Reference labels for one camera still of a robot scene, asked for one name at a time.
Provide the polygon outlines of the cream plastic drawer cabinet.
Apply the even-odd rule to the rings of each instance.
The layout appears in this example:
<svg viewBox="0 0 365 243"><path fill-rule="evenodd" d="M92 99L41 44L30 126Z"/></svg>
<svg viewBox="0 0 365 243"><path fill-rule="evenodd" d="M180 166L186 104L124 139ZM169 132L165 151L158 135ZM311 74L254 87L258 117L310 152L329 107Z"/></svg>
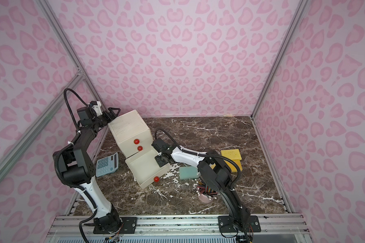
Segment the cream plastic drawer cabinet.
<svg viewBox="0 0 365 243"><path fill-rule="evenodd" d="M117 117L108 124L108 128L118 147L123 141L137 134L148 133L151 135L150 128L137 110L130 111Z"/></svg>

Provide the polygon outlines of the light mint sponge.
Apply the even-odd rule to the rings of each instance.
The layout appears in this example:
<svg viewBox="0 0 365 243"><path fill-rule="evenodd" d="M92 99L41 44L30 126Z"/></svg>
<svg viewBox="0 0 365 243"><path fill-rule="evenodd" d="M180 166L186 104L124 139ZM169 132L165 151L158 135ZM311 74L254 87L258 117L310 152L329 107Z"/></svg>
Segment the light mint sponge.
<svg viewBox="0 0 365 243"><path fill-rule="evenodd" d="M197 179L198 177L198 169L196 167L189 166L179 168L180 180Z"/></svg>

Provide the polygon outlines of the yellow sponge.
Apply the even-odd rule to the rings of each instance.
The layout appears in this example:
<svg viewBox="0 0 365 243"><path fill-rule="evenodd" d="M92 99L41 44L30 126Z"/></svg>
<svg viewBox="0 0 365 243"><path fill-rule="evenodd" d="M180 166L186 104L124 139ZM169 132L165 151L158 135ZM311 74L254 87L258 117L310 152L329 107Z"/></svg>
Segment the yellow sponge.
<svg viewBox="0 0 365 243"><path fill-rule="evenodd" d="M230 160L233 160L233 161L241 161L242 160L241 153L240 153L239 149L222 150L221 155L223 157L229 158Z"/></svg>

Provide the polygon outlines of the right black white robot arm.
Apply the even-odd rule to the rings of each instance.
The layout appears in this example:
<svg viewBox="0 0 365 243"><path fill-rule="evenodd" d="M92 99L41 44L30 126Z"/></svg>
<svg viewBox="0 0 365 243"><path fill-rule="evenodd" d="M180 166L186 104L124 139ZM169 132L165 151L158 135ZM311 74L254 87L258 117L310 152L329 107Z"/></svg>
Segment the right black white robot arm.
<svg viewBox="0 0 365 243"><path fill-rule="evenodd" d="M236 231L243 232L247 238L253 233L248 223L250 210L243 205L235 190L241 177L241 170L235 162L214 150L198 152L183 148L162 128L155 130L152 147L158 153L155 160L160 167L167 163L182 163L197 168L206 186L222 197Z"/></svg>

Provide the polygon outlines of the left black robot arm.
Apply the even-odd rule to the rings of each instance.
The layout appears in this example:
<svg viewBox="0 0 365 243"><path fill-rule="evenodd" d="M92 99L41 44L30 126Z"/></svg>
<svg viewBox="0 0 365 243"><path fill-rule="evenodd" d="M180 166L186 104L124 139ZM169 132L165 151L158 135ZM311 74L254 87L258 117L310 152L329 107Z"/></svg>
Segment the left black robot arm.
<svg viewBox="0 0 365 243"><path fill-rule="evenodd" d="M85 234L83 224L90 220L93 220L95 233L116 233L121 228L122 220L97 185L96 167L87 150L98 132L118 117L120 109L110 107L103 111L99 101L92 101L77 110L80 119L76 120L69 105L68 92L75 96L77 93L70 88L63 92L76 134L66 147L53 154L55 173L62 184L81 195L92 212L88 219L79 223L81 235Z"/></svg>

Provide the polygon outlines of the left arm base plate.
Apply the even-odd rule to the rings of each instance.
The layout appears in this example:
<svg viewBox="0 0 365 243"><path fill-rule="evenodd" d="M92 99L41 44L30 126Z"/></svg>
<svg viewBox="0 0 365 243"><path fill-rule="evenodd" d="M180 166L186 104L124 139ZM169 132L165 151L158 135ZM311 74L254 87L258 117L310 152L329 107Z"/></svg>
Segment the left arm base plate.
<svg viewBox="0 0 365 243"><path fill-rule="evenodd" d="M115 219L110 216L94 219L94 234L113 234L119 231L120 234L134 234L137 217L120 217Z"/></svg>

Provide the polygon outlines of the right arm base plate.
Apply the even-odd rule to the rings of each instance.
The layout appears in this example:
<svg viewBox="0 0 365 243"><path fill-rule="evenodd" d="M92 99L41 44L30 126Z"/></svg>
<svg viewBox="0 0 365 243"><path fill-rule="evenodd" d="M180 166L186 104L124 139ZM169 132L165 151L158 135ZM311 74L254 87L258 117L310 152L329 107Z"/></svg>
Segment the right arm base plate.
<svg viewBox="0 0 365 243"><path fill-rule="evenodd" d="M218 226L221 233L236 233L237 230L242 231L243 225L233 217L218 216ZM245 222L246 229L252 229L253 233L261 232L260 222L257 216L251 215Z"/></svg>

